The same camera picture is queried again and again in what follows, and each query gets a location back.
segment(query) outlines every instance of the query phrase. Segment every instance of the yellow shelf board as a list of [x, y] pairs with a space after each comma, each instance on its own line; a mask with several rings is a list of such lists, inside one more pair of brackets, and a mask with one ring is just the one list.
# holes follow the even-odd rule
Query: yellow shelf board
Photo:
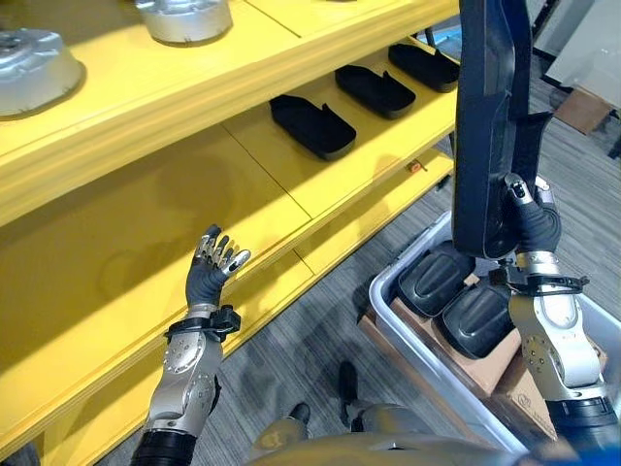
[[242, 0], [229, 3], [234, 26], [224, 37], [180, 49], [152, 41], [135, 9], [117, 0], [1, 2], [6, 26], [59, 32], [88, 76], [63, 103], [0, 122], [0, 225], [458, 10], [457, 0], [378, 8], [306, 0], [305, 8], [349, 12], [326, 27], [316, 14], [317, 32], [299, 37]]
[[234, 285], [308, 220], [217, 125], [0, 228], [0, 457], [159, 344], [211, 222], [254, 253]]
[[316, 274], [324, 274], [453, 170], [453, 160], [427, 150], [416, 160], [423, 169], [403, 169], [327, 223], [295, 248]]
[[385, 179], [455, 124], [456, 91], [440, 94], [416, 82], [388, 63], [387, 50], [357, 63], [376, 73], [387, 70], [416, 93], [416, 100], [409, 114], [387, 120], [338, 89], [333, 73], [287, 92], [319, 107], [327, 103], [356, 129], [354, 150], [337, 161], [321, 160], [298, 144], [272, 120], [268, 103], [222, 123], [312, 218], [332, 213], [336, 206]]
[[357, 0], [317, 2], [316, 0], [247, 0], [299, 36], [308, 36], [330, 27], [343, 27], [360, 17], [410, 3], [409, 0]]
[[[231, 301], [242, 314], [245, 338], [256, 333], [453, 166], [450, 158], [436, 150], [428, 150], [417, 159], [426, 171], [415, 175], [405, 170], [399, 172], [297, 247], [297, 254], [287, 253], [233, 293]], [[230, 354], [241, 341], [238, 336], [229, 337], [225, 354]], [[161, 351], [156, 349], [49, 426], [36, 440], [42, 464], [91, 464], [142, 425], [148, 400], [161, 375]]]
[[[224, 344], [225, 355], [282, 311], [311, 277], [311, 270], [291, 251], [234, 292], [227, 301], [237, 305], [243, 336], [229, 336]], [[158, 342], [163, 346], [164, 339]], [[162, 351], [162, 347], [155, 349], [50, 425], [36, 439], [42, 464], [92, 464], [142, 425], [151, 393], [162, 374]]]

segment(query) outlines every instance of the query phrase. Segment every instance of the black wrist strap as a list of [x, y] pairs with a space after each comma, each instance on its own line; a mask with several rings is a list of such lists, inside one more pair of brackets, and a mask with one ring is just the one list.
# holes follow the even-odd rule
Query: black wrist strap
[[169, 343], [173, 335], [179, 333], [203, 332], [214, 336], [220, 343], [229, 333], [240, 330], [242, 318], [233, 310], [233, 306], [222, 306], [209, 317], [190, 317], [172, 324], [164, 336]]

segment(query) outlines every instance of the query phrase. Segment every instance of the black rubber pad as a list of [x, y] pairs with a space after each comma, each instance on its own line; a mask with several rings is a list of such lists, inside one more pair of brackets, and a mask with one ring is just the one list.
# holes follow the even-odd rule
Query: black rubber pad
[[346, 155], [354, 145], [356, 130], [323, 104], [321, 109], [292, 95], [270, 101], [272, 118], [298, 143], [324, 160]]
[[459, 65], [441, 54], [430, 54], [417, 46], [396, 44], [388, 49], [390, 61], [417, 81], [436, 92], [450, 92], [457, 87]]
[[382, 76], [362, 66], [347, 65], [335, 71], [339, 87], [365, 107], [388, 119], [405, 115], [416, 95], [391, 77]]

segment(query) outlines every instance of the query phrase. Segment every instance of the silver metal forearm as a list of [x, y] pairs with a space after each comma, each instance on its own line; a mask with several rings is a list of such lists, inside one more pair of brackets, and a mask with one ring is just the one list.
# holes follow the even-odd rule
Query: silver metal forearm
[[[526, 276], [560, 276], [558, 259], [549, 251], [517, 254]], [[562, 292], [544, 284], [541, 292]], [[545, 400], [605, 396], [598, 356], [582, 328], [582, 310], [574, 294], [529, 296], [515, 293], [509, 303], [511, 320], [522, 337], [522, 354]]]
[[[184, 319], [209, 318], [214, 311], [214, 305], [192, 306]], [[215, 373], [221, 361], [222, 344], [207, 333], [172, 335], [145, 430], [175, 430], [198, 437], [216, 396]]]

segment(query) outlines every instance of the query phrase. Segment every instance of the gray plastic bin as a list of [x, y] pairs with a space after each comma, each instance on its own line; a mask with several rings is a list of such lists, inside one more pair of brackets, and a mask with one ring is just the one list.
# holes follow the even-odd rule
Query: gray plastic bin
[[[409, 326], [390, 309], [391, 288], [399, 274], [428, 249], [451, 239], [450, 212], [440, 216], [416, 238], [399, 257], [371, 283], [369, 295], [376, 310], [376, 325], [390, 343], [409, 361], [422, 377], [438, 392], [457, 416], [472, 431], [493, 445], [514, 452], [526, 448], [430, 351]], [[497, 265], [476, 260], [477, 274], [484, 274]], [[616, 413], [621, 410], [621, 322], [591, 299], [578, 295], [584, 313], [584, 330], [607, 353], [604, 377]]]

